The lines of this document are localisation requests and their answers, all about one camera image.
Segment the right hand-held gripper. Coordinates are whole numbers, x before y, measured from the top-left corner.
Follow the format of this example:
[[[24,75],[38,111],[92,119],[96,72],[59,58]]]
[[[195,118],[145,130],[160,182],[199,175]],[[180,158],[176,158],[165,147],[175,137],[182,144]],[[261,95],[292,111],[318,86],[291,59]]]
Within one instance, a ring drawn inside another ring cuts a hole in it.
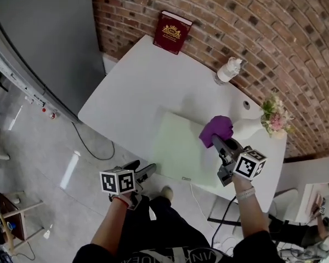
[[[217,176],[223,186],[232,182],[233,175],[252,181],[266,164],[266,156],[257,150],[245,151],[235,139],[224,142],[217,134],[213,134],[212,143],[222,160]]]

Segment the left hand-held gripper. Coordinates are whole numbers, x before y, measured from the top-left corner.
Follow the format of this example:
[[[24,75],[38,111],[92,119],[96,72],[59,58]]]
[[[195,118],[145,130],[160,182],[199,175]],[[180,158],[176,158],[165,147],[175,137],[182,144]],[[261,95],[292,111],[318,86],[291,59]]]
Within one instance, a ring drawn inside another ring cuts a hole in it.
[[[143,189],[140,184],[150,178],[157,170],[155,163],[137,170],[139,166],[140,160],[137,159],[121,166],[121,168],[99,173],[101,190],[109,194],[110,202],[114,198],[118,198],[125,202],[130,210],[135,210],[138,207],[142,199],[140,192]]]

